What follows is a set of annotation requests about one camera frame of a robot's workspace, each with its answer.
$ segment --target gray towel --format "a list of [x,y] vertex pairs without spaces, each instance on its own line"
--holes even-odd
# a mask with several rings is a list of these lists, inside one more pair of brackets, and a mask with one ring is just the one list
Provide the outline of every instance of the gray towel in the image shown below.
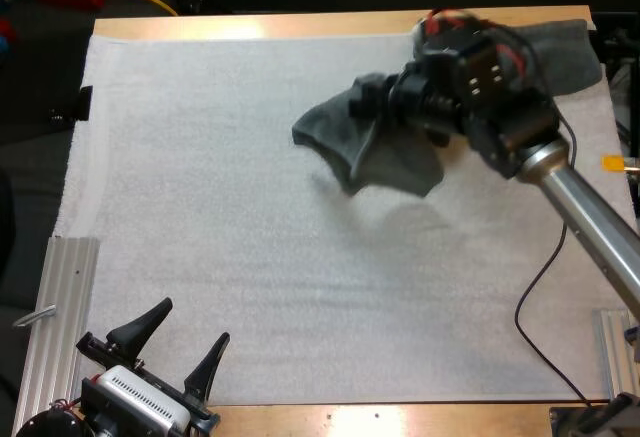
[[293,126],[293,141],[318,152],[348,195],[373,184],[424,197],[444,176],[426,132],[385,129],[381,119],[349,115],[349,101],[360,97],[362,85],[384,79],[383,74],[359,77],[349,90],[311,109]]

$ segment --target wooden table edge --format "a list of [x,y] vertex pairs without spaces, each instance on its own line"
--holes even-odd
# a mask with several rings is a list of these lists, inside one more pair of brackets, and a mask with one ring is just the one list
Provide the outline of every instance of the wooden table edge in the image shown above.
[[[586,5],[469,9],[505,25],[591,21]],[[409,32],[428,10],[98,19],[94,35],[131,40],[300,38]]]

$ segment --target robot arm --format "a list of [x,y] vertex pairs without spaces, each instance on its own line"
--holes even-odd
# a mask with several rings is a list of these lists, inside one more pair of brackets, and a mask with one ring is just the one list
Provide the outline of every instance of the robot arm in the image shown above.
[[[402,73],[363,92],[366,101],[353,107],[440,136],[462,134],[503,177],[540,187],[640,319],[640,238],[569,164],[569,145],[558,132],[563,118],[541,76],[534,74],[537,83],[509,81],[486,28],[471,17],[431,36]],[[533,50],[524,50],[539,74]]]

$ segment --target black cable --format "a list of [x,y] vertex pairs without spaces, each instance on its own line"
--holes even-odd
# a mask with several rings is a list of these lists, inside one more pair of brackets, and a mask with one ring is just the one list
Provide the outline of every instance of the black cable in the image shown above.
[[[531,56],[531,60],[534,65],[536,76],[538,77],[540,83],[542,84],[544,91],[547,93],[547,95],[551,96],[551,92],[549,91],[549,86],[547,84],[546,78],[542,73],[542,66],[540,65],[540,61],[538,60],[538,56],[536,55],[533,49],[533,46],[524,37],[519,35],[517,32],[513,31],[512,29],[505,26],[500,26],[500,25],[498,25],[497,27],[503,30],[505,33],[509,34],[514,40],[516,40],[520,45],[522,45],[527,50],[527,52]],[[573,131],[573,129],[571,128],[567,120],[564,118],[564,116],[560,114],[560,112],[558,112],[558,115],[559,115],[560,121],[562,122],[562,125],[564,125],[564,127],[567,129],[567,132],[569,133],[569,137],[571,138],[571,157],[569,159],[569,165],[571,166],[571,168],[573,168],[575,166],[576,156],[578,154],[578,140],[576,139],[575,132]],[[556,367],[554,363],[551,362],[547,358],[547,356],[542,353],[542,351],[531,340],[531,338],[527,335],[527,333],[524,331],[524,329],[520,325],[520,311],[522,310],[522,306],[524,305],[525,301],[527,300],[527,297],[529,296],[533,288],[544,276],[544,274],[547,272],[549,267],[551,267],[551,264],[553,264],[553,262],[556,260],[556,257],[558,257],[558,254],[560,253],[560,251],[562,250],[562,247],[564,246],[566,237],[567,237],[567,224],[563,223],[562,231],[560,232],[560,240],[558,241],[558,244],[556,245],[555,249],[549,256],[547,261],[544,263],[544,265],[542,266],[538,274],[534,277],[534,279],[531,281],[527,289],[524,291],[524,293],[520,297],[520,300],[516,305],[516,310],[513,315],[513,322],[516,326],[516,329],[518,329],[518,332],[522,336],[522,338],[527,342],[527,344],[529,344],[529,346],[536,352],[536,354],[538,354],[538,356],[542,359],[542,361],[545,364],[547,364],[551,368],[551,370],[553,370],[558,375],[558,377],[564,380],[564,382],[571,388],[571,390],[573,390],[573,392],[587,407],[591,407],[591,402],[585,397],[585,395],[580,391],[580,389],[578,389],[578,387],[573,382],[571,382],[569,377],[567,377],[564,374],[564,372],[562,372],[558,367]]]

